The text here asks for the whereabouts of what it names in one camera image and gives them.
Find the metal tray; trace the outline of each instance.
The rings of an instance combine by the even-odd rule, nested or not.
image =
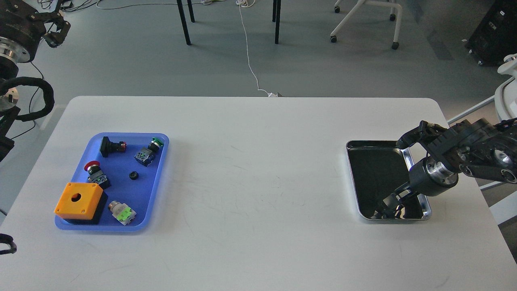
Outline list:
[[[370,221],[430,218],[431,207],[423,194],[405,205],[403,218],[372,218],[378,197],[387,196],[408,181],[408,171],[414,164],[409,149],[397,149],[395,141],[352,140],[346,144],[346,153],[354,181],[357,209],[362,217]]]

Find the white chair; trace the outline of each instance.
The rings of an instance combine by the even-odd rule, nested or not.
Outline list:
[[[382,7],[390,7],[390,17],[389,20],[394,21],[397,20],[395,24],[395,36],[393,37],[393,44],[391,45],[391,48],[396,50],[399,48],[399,32],[400,32],[400,24],[402,22],[402,6],[400,4],[397,4],[395,2],[396,0],[386,0],[386,2],[381,1],[375,1],[375,0],[359,0],[357,1],[357,4],[350,10],[350,12],[345,16],[345,18],[338,24],[338,26],[330,33],[330,41],[336,42],[338,41],[338,37],[336,34],[339,32],[339,30],[345,25],[345,23],[354,15],[354,13],[359,10],[359,8],[362,5],[373,5],[373,6],[382,6]],[[339,3],[341,0],[338,0],[336,4],[334,4],[334,12],[339,13]]]

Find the gray floor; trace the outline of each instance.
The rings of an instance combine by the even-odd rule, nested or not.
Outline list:
[[[497,74],[497,67],[478,66],[462,41],[469,38],[493,0],[400,0],[405,10],[397,51],[391,49],[394,23],[388,21],[389,9],[373,6],[363,7],[338,34],[338,42],[330,43],[330,32],[354,0],[344,0],[340,14],[333,12],[332,0],[284,1],[280,44],[274,45],[271,2],[257,0],[253,7],[242,9],[251,65],[261,88],[269,92],[288,97],[432,98],[449,118],[491,96],[508,79]],[[105,0],[100,5],[122,4]],[[54,87],[56,108],[38,120],[34,130],[17,138],[15,149],[0,164],[1,208],[11,207],[75,96],[265,96],[256,90],[247,65],[234,1],[195,5],[194,13],[197,22],[188,23],[193,43],[189,47],[176,6],[119,10],[94,6],[65,15],[72,26],[65,43],[56,49],[40,46],[34,61]],[[37,77],[38,72],[30,64],[21,64],[19,76]],[[20,90],[23,111],[27,111],[31,90]],[[153,106],[144,98],[142,103]],[[41,108],[40,95],[33,104],[33,110]],[[471,121],[478,117],[497,121],[490,106],[474,115]],[[31,125],[17,122],[9,136]],[[485,196],[500,199],[512,191],[510,187]],[[515,240],[505,236],[507,241]],[[515,243],[509,245],[515,249]]]

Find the black equipment box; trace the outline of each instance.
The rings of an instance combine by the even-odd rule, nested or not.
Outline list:
[[[466,48],[479,64],[497,64],[517,53],[517,0],[496,0],[478,25]]]

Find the black table leg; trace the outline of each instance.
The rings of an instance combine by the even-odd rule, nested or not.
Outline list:
[[[183,11],[183,3],[181,0],[177,0],[178,3],[178,11],[179,11],[179,17],[181,18],[181,25],[183,26],[183,33],[185,34],[185,41],[187,42],[187,45],[191,45],[190,37],[189,37],[189,30],[187,28],[187,21],[185,20],[185,12]]]
[[[276,19],[275,19],[275,44],[277,45],[278,44],[278,34],[280,32],[280,6],[282,5],[282,0],[275,0],[275,2],[277,3],[277,14],[276,14]]]
[[[187,6],[189,7],[190,21],[195,22],[194,10],[192,10],[192,0],[187,0]]]
[[[277,19],[277,0],[273,0],[273,22]]]

